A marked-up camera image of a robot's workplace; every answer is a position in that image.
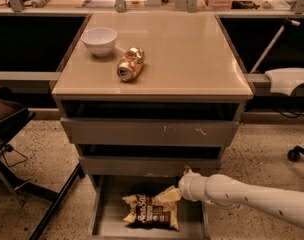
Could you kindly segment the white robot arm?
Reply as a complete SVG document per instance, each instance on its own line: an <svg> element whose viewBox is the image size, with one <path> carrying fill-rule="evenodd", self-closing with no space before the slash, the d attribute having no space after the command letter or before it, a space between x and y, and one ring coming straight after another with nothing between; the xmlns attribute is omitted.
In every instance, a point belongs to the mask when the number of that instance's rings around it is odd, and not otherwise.
<svg viewBox="0 0 304 240"><path fill-rule="evenodd" d="M224 209L248 206L304 229L304 192L246 184L223 174L206 177L187 167L177 187L156 197L162 203L181 198Z"/></svg>

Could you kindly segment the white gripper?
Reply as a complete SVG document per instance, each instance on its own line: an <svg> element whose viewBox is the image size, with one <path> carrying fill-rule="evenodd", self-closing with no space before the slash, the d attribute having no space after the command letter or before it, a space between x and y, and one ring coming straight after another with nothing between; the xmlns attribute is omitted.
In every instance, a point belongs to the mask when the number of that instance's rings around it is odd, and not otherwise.
<svg viewBox="0 0 304 240"><path fill-rule="evenodd" d="M168 203L179 201L183 197L192 202L204 202L209 199L206 193L206 181L205 176L192 172L191 167L185 165L183 176L178 183L179 189L172 185L156 195L155 200L160 203Z"/></svg>

